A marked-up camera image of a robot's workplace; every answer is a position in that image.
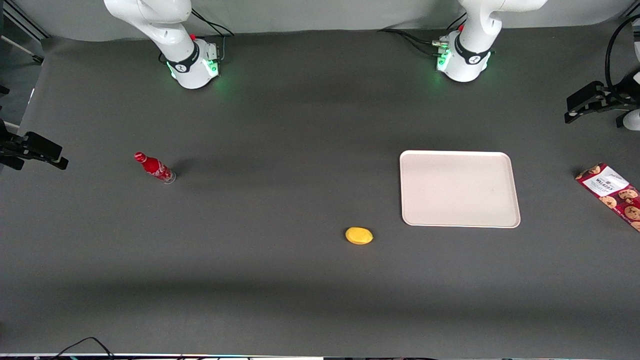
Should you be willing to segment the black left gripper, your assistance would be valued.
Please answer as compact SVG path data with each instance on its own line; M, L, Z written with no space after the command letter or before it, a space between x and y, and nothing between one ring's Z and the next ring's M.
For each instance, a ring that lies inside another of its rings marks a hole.
M617 84L613 84L610 75L606 75L606 87L599 80L586 84L567 97L564 123L569 125L578 118L593 113L613 110L626 112L627 107L638 109L640 105L639 79L640 73L630 72Z

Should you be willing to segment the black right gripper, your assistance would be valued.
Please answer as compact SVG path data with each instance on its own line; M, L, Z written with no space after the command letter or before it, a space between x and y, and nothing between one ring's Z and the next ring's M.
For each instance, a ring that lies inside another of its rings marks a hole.
M69 164L62 157L62 146L35 132L28 131L22 137L22 145L10 141L10 132L0 119L0 164L13 170L22 170L25 160L41 161L59 170L66 170Z

